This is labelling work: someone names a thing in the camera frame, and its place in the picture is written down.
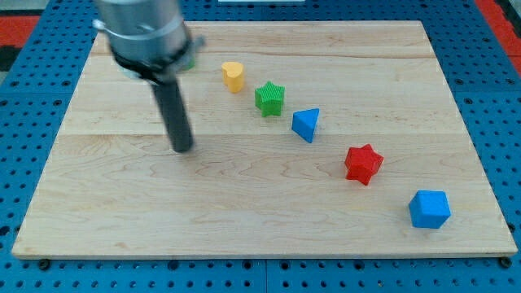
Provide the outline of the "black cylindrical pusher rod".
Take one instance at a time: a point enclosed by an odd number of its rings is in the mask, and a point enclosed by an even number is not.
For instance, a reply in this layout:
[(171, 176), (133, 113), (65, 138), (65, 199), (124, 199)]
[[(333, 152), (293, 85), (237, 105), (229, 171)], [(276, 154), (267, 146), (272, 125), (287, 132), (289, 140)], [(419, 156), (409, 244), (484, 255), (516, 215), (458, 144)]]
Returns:
[(157, 83), (152, 90), (171, 147), (177, 153), (189, 151), (194, 141), (177, 81)]

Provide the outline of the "green block behind arm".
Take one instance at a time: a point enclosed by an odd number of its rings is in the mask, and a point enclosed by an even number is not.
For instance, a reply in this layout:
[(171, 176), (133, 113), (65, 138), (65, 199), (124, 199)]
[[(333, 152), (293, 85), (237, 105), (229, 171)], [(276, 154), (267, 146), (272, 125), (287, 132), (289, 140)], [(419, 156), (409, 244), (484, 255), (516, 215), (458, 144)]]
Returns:
[(183, 66), (182, 70), (187, 71), (195, 66), (195, 58), (192, 58), (186, 65)]

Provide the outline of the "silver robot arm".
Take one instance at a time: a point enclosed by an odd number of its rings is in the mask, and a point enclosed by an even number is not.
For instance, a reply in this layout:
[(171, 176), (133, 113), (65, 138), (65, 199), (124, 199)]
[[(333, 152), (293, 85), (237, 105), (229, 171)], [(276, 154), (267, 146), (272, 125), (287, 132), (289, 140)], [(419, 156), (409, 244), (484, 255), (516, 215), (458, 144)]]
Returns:
[(195, 62), (205, 45), (186, 26), (177, 0), (95, 0), (93, 26), (109, 42), (114, 60), (126, 74), (147, 81), (174, 151), (193, 144), (177, 75)]

